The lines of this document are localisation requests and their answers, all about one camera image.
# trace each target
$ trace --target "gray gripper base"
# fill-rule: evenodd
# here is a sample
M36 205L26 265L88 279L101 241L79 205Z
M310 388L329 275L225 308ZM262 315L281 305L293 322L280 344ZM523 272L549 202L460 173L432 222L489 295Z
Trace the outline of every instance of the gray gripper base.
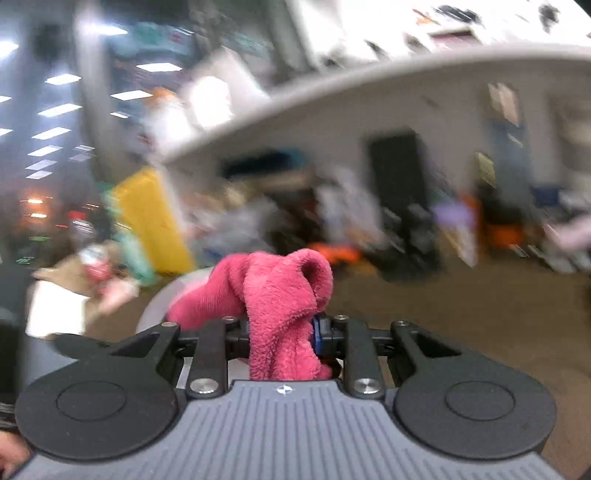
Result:
M348 397L334 381L286 384L237 381L221 398L191 402L166 437L139 453L112 462L85 465L60 463L36 455L15 478L558 480L561 477L533 453L486 463L439 456L403 434L382 404Z

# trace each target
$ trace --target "orange object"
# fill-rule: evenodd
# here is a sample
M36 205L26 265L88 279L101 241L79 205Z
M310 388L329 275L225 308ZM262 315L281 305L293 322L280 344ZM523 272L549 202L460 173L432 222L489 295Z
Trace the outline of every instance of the orange object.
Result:
M359 263L361 260L361 252L354 247L342 245L340 247L333 247L336 257L345 263Z
M317 251L331 265L341 262L355 264L362 259L360 250L348 245L310 244L308 248Z
M521 225L488 225L488 238L493 248L509 248L521 245L525 234Z

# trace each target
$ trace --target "metal screw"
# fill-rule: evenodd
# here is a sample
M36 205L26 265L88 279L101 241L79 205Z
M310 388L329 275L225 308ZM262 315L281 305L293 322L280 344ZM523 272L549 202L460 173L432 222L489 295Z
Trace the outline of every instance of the metal screw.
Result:
M193 380L189 385L189 388L195 393L201 393L203 395L215 392L218 387L219 383L213 378L198 378L197 380Z
M373 378L360 378L358 380L355 380L355 383L353 383L353 388L358 393L370 395L372 393L379 392L381 389L381 385L377 380L374 380Z

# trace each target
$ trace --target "white curved wall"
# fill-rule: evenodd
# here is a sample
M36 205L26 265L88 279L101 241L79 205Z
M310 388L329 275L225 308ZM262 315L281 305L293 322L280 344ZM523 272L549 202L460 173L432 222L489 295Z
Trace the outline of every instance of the white curved wall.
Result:
M368 178L364 139L410 127L454 186L471 190L474 153L493 151L483 107L486 85L504 82L519 93L532 181L555 183L564 179L564 169L549 98L585 95L590 80L591 63L584 56L576 61L498 60L393 74L270 115L256 128L240 127L197 152L186 152L170 167L180 189L205 189L220 158L297 147L321 172L331 164L343 164Z

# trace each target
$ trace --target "light fixture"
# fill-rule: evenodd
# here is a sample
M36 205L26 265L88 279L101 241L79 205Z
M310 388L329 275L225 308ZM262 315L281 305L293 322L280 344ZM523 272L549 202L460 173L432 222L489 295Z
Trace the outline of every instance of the light fixture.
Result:
M64 113L68 113L71 112L73 110L78 110L79 108L82 108L81 105L75 105L73 103L64 103L63 105L59 105L59 106L55 106L53 108L49 108L47 110L43 110L42 112L39 112L39 115L42 116L58 116L58 115L62 115Z
M89 155L86 153L78 153L78 155L74 155L73 157L70 157L70 160L85 161L85 160L88 160L89 158L92 158L92 155Z
M99 25L98 32L101 35L127 35L127 30L123 30L123 28L116 27L114 25Z
M36 171L35 173L31 173L27 178L32 179L32 180L39 180L39 179L42 179L43 177L47 177L48 175L51 175L52 173L53 172L51 172L51 171L39 170L39 171Z
M145 70L146 72L178 72L182 70L172 63L146 63L144 65L137 65L137 68Z
M46 147L40 148L39 150L35 150L34 152L29 153L31 157L43 157L45 155L49 155L50 153L57 152L61 150L61 147L56 147L55 145L48 145Z
M55 128L51 128L49 130L45 130L44 132L41 132L40 134L37 134L31 138L35 138L37 140L49 140L50 138L57 137L58 135L66 134L68 132L71 132L71 130L69 128L55 127Z
M8 57L17 48L18 45L11 41L0 41L0 59Z
M40 160L37 163L34 163L33 165L29 165L26 170L41 170L42 168L45 167L50 167L52 166L54 163L53 160Z
M71 73L64 73L57 77L51 77L45 81L45 83L51 83L52 85L65 85L66 83L77 82L82 77L78 75L72 75Z
M132 90L130 92L115 93L111 96L117 98L117 100L136 100L138 98L151 97L152 94L144 92L143 90Z

